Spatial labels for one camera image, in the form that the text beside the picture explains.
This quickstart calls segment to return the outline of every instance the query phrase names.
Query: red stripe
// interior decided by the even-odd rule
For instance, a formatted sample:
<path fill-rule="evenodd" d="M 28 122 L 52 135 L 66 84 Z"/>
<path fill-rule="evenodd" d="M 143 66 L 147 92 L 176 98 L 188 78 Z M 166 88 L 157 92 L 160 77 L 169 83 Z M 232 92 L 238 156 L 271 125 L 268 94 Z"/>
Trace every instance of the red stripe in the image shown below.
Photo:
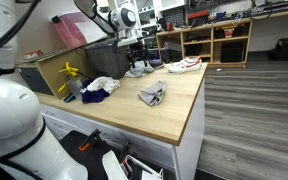
<path fill-rule="evenodd" d="M 186 65 L 186 68 L 190 68 L 190 67 L 192 67 L 192 66 L 195 66 L 196 64 L 198 64 L 198 63 L 200 63 L 200 60 L 201 59 L 198 59 L 194 64 L 192 64 L 192 65 Z"/>

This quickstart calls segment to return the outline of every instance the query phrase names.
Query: white panel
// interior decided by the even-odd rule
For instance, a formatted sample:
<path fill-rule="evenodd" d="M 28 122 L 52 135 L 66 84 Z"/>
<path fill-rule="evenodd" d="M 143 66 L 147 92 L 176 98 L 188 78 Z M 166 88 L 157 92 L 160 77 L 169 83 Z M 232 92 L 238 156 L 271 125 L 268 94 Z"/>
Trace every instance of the white panel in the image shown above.
<path fill-rule="evenodd" d="M 181 180 L 193 180 L 205 130 L 204 81 L 195 100 L 181 144 L 176 148 Z"/>
<path fill-rule="evenodd" d="M 168 9 L 183 6 L 184 4 L 185 0 L 160 0 L 160 5 L 158 8 L 160 11 L 165 11 Z"/>
<path fill-rule="evenodd" d="M 151 161 L 158 166 L 174 171 L 172 146 L 170 144 L 140 136 L 49 106 L 41 105 L 41 112 L 43 116 L 49 118 L 49 120 L 46 119 L 46 121 L 53 123 L 53 125 L 56 125 L 57 127 L 60 125 L 61 129 L 64 129 L 65 131 L 71 130 L 68 128 L 76 127 L 78 131 L 88 135 L 95 129 L 98 129 L 102 132 L 101 137 L 106 140 L 108 144 L 117 148 L 121 148 L 126 140 L 130 140 L 132 143 L 132 152 L 136 152 L 138 156 Z"/>
<path fill-rule="evenodd" d="M 281 38 L 288 38 L 288 15 L 253 21 L 249 51 L 271 50 Z"/>

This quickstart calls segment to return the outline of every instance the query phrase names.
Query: blue cloth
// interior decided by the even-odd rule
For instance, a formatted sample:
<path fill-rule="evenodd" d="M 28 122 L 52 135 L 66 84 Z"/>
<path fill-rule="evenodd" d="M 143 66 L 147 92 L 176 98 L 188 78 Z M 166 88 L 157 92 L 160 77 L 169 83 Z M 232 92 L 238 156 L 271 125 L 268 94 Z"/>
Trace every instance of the blue cloth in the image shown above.
<path fill-rule="evenodd" d="M 94 81 L 94 79 L 84 81 L 82 88 L 86 88 L 93 81 Z M 110 93 L 106 92 L 103 88 L 98 90 L 98 91 L 93 91 L 93 92 L 86 90 L 84 93 L 82 93 L 82 102 L 84 104 L 99 103 L 99 102 L 102 102 L 104 100 L 104 98 L 106 98 L 108 96 L 110 96 Z"/>

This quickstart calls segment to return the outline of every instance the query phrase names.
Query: cabinet drawer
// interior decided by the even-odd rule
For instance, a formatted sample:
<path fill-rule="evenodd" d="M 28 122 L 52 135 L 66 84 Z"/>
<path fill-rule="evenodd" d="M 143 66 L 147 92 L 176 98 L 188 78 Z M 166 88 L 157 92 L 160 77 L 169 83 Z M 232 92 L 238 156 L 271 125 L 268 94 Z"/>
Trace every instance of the cabinet drawer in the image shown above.
<path fill-rule="evenodd" d="M 54 128 L 61 129 L 61 130 L 64 130 L 66 132 L 71 132 L 73 130 L 80 131 L 80 129 L 77 126 L 75 126 L 73 124 L 69 124 L 63 120 L 60 120 L 60 119 L 57 119 L 55 117 L 46 115 L 44 113 L 42 113 L 42 116 L 44 117 L 46 124 L 48 126 L 51 125 Z"/>
<path fill-rule="evenodd" d="M 59 129 L 58 127 L 53 126 L 52 124 L 47 124 L 47 127 L 58 141 L 69 133 L 68 131 Z"/>
<path fill-rule="evenodd" d="M 44 112 L 48 112 L 48 117 L 65 117 L 59 118 L 60 121 L 65 121 L 66 124 L 73 125 L 84 134 L 89 135 L 95 129 L 100 130 L 101 137 L 106 140 L 110 145 L 121 148 L 125 141 L 130 140 L 132 143 L 131 152 L 137 154 L 148 161 L 162 166 L 169 170 L 174 169 L 174 162 L 172 156 L 172 145 L 160 142 L 151 138 L 147 138 L 129 131 L 125 131 L 116 127 L 112 127 L 95 120 L 87 119 L 75 114 L 71 114 L 59 109 L 44 106 L 41 108 Z"/>

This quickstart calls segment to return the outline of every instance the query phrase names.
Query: workbench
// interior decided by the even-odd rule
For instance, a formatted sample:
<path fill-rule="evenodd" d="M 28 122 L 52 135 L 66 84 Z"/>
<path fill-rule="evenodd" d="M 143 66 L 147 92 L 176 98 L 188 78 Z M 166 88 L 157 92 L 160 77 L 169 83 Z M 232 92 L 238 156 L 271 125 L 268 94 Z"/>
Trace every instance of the workbench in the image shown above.
<path fill-rule="evenodd" d="M 168 66 L 141 78 L 122 78 L 121 86 L 101 103 L 64 103 L 37 93 L 41 113 L 56 136 L 99 129 L 111 145 L 121 147 L 130 140 L 131 151 L 138 157 L 171 170 L 178 180 L 192 180 L 205 128 L 207 64 L 183 74 L 168 74 Z M 158 80 L 166 81 L 167 90 L 161 104 L 151 107 L 138 93 Z"/>

